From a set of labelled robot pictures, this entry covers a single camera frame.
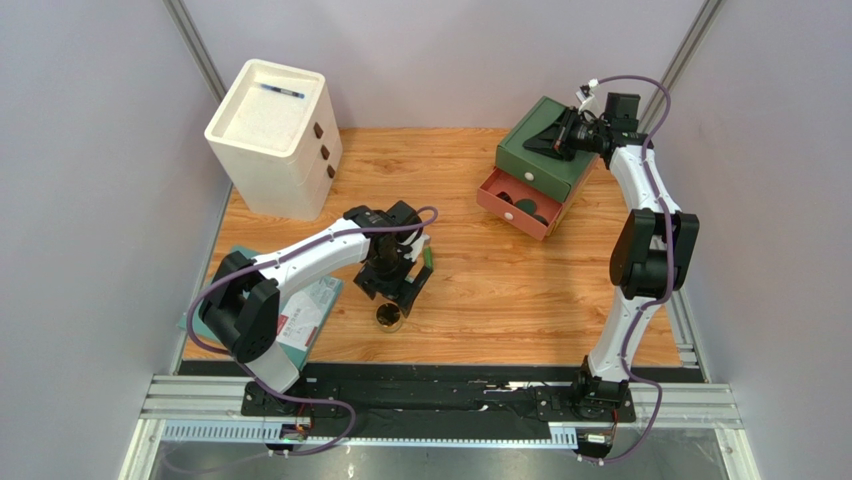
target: teal book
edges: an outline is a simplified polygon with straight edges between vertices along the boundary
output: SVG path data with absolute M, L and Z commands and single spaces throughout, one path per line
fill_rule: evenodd
M 231 251 L 240 252 L 248 258 L 257 255 L 257 252 L 240 246 L 235 246 Z M 276 341 L 299 370 L 307 363 L 311 348 L 322 332 L 322 327 L 342 290 L 343 280 L 326 275 L 294 293 L 278 306 Z M 193 326 L 199 337 L 216 340 L 213 332 L 199 318 L 198 312 L 195 312 Z M 186 315 L 181 317 L 178 327 L 186 330 Z

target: green box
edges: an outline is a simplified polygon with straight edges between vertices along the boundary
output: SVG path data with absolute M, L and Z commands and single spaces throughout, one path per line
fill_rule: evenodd
M 497 146 L 497 168 L 560 203 L 568 199 L 571 188 L 583 177 L 597 154 L 577 152 L 569 162 L 531 152 L 524 148 L 524 142 L 555 122 L 564 109 L 561 103 L 541 97 Z M 529 180 L 527 174 L 531 174 L 533 180 Z

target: drawer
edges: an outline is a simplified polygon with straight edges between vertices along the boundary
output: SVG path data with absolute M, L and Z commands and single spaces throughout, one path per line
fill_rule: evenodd
M 294 154 L 293 176 L 299 180 L 307 178 L 313 168 L 317 152 L 322 152 L 323 149 L 330 151 L 338 142 L 340 142 L 340 131 L 337 129 L 337 122 L 331 109 L 328 90 L 324 88 L 317 101 L 317 108 L 305 127 L 299 148 Z
M 502 194 L 508 195 L 512 203 L 501 198 Z M 542 217 L 547 225 L 518 208 L 518 202 L 525 199 L 535 202 L 533 214 Z M 479 187 L 476 203 L 537 240 L 544 240 L 556 229 L 563 210 L 567 209 L 566 205 L 498 168 Z
M 496 155 L 497 168 L 560 203 L 568 199 L 571 189 L 597 155 L 578 152 L 569 162 L 531 152 L 523 144 L 556 121 L 564 108 L 564 105 L 542 97 L 500 142 Z
M 329 148 L 329 157 L 327 159 L 321 153 L 318 153 L 314 159 L 311 172 L 308 174 L 307 179 L 305 179 L 305 183 L 299 186 L 299 188 L 308 194 L 308 201 L 304 208 L 305 220 L 316 220 L 320 213 L 322 213 L 326 197 L 328 197 L 331 185 L 337 176 L 342 154 L 343 145 L 338 140 Z

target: pen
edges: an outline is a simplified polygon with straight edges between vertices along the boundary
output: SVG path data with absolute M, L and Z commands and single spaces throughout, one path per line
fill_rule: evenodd
M 273 92 L 283 93 L 284 95 L 290 95 L 291 97 L 305 98 L 304 93 L 294 92 L 292 90 L 287 90 L 286 88 L 273 87 L 272 85 L 267 85 L 265 83 L 261 83 L 260 86 L 265 88 L 266 90 L 272 90 Z

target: pink drawer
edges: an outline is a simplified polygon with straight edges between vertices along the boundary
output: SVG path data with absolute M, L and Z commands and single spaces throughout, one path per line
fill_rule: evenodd
M 504 192 L 511 197 L 513 203 L 522 199 L 534 201 L 536 204 L 534 214 L 543 217 L 547 221 L 547 225 L 512 203 L 499 198 L 498 194 Z M 476 203 L 536 240 L 544 240 L 544 237 L 550 235 L 556 229 L 562 219 L 563 211 L 568 208 L 570 197 L 572 196 L 569 196 L 565 204 L 559 203 L 508 173 L 495 168 L 476 192 Z

